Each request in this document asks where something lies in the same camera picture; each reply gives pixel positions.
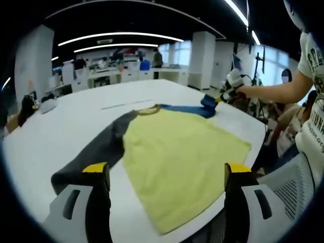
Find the black ceiling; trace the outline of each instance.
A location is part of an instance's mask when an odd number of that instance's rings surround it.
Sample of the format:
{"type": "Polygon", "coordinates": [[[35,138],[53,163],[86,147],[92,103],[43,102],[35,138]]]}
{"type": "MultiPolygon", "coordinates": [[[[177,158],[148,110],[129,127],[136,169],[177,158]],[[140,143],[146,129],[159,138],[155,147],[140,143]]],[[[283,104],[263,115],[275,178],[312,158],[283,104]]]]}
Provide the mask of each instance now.
{"type": "MultiPolygon", "coordinates": [[[[246,0],[233,0],[233,2],[246,14],[246,0]]],[[[246,27],[224,0],[156,0],[155,3],[169,6],[200,19],[223,34],[228,41],[248,43],[250,40],[246,27]]],[[[7,48],[3,51],[2,60],[9,57],[10,51],[13,50],[12,47],[15,47],[15,43],[21,36],[40,24],[45,24],[55,31],[53,56],[66,56],[66,58],[73,55],[73,50],[97,45],[96,41],[99,38],[81,40],[62,47],[58,47],[57,44],[89,34],[133,31],[191,39],[193,32],[208,30],[217,38],[221,38],[217,32],[190,17],[138,1],[66,0],[60,2],[56,0],[38,3],[22,1],[19,3],[19,8],[12,1],[9,5],[6,9],[2,9],[1,14],[2,23],[7,23],[9,20],[4,16],[12,13],[11,22],[5,24],[3,29],[3,33],[8,34],[5,39],[7,48]],[[47,16],[59,10],[77,4],[79,6],[46,19],[47,16]]],[[[298,59],[300,32],[289,19],[283,1],[249,0],[249,6],[250,26],[257,33],[260,42],[286,51],[298,59]]],[[[113,42],[162,44],[167,40],[145,36],[119,36],[114,37],[113,42]]]]}

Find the white table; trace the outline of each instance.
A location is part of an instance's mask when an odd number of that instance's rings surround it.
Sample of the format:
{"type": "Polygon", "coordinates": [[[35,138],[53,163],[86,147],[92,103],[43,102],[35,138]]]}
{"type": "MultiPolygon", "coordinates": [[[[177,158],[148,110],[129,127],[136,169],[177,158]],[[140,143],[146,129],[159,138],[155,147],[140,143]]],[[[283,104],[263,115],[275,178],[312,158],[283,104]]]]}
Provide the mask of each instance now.
{"type": "MultiPolygon", "coordinates": [[[[203,96],[167,80],[145,80],[73,93],[60,97],[54,110],[43,115],[37,112],[4,139],[8,171],[27,211],[38,222],[44,221],[56,196],[51,176],[122,114],[155,103],[197,106],[203,96]],[[149,101],[101,110],[143,100],[149,101]]],[[[245,162],[251,167],[265,136],[264,125],[224,103],[217,106],[216,112],[211,122],[252,144],[245,162]]],[[[144,212],[121,161],[112,168],[110,183],[110,232],[114,243],[180,242],[205,226],[224,205],[222,194],[196,218],[160,236],[144,212]]]]}

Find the ceiling light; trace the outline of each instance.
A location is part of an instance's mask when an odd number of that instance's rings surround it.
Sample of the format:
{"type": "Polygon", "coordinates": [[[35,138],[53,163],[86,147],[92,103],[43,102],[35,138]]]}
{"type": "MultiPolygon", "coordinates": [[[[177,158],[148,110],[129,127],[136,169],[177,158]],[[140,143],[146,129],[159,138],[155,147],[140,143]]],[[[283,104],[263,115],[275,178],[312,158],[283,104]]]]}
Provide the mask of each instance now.
{"type": "Polygon", "coordinates": [[[249,22],[246,19],[246,17],[243,15],[243,13],[238,9],[238,7],[233,3],[231,0],[224,0],[233,10],[234,12],[239,16],[239,18],[242,20],[242,22],[248,26],[249,22]]]}
{"type": "Polygon", "coordinates": [[[4,83],[4,85],[1,88],[1,91],[4,89],[4,87],[7,85],[7,83],[10,81],[10,77],[7,79],[7,81],[4,83]]]}
{"type": "Polygon", "coordinates": [[[96,47],[87,47],[87,48],[75,50],[74,53],[76,53],[76,52],[82,52],[82,51],[86,51],[86,50],[91,50],[91,49],[96,49],[96,48],[103,48],[103,47],[123,47],[123,46],[158,47],[158,45],[154,45],[154,44],[135,44],[135,43],[128,43],[128,44],[109,44],[109,45],[101,45],[101,46],[96,46],[96,47]]]}
{"type": "Polygon", "coordinates": [[[79,41],[81,39],[87,39],[87,38],[99,37],[99,36],[107,36],[107,35],[144,35],[144,36],[151,36],[151,37],[159,37],[159,38],[171,39],[171,40],[177,41],[177,42],[184,42],[184,40],[182,40],[182,39],[173,38],[173,37],[169,37],[169,36],[165,36],[165,35],[160,35],[160,34],[149,34],[149,33],[139,33],[139,32],[114,32],[114,33],[102,33],[102,34],[86,35],[86,36],[83,36],[83,37],[79,37],[79,38],[67,40],[66,42],[60,43],[58,46],[60,47],[62,45],[65,45],[65,44],[68,44],[68,43],[71,43],[71,42],[76,42],[76,41],[79,41]]]}
{"type": "Polygon", "coordinates": [[[258,46],[261,45],[260,42],[259,42],[259,39],[258,39],[257,35],[256,35],[255,32],[254,32],[254,30],[252,30],[252,37],[253,37],[255,43],[256,43],[258,46]]]}

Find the yellow t-shirt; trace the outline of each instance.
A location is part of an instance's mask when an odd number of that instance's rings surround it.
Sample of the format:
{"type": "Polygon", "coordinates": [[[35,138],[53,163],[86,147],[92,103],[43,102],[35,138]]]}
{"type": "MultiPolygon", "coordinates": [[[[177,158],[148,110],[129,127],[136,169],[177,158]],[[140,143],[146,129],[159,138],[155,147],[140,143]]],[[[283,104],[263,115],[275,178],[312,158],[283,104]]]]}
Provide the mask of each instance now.
{"type": "Polygon", "coordinates": [[[251,145],[199,115],[150,109],[130,122],[124,147],[128,177],[165,234],[223,193],[224,164],[243,164],[251,145]]]}

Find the computer monitor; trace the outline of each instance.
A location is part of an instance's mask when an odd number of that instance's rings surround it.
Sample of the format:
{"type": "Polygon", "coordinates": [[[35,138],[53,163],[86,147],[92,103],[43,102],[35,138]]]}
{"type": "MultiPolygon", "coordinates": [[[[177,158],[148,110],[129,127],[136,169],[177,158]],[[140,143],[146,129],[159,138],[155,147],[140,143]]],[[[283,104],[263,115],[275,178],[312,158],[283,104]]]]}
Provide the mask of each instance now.
{"type": "Polygon", "coordinates": [[[232,54],[233,68],[242,72],[242,60],[235,54],[232,54]]]}

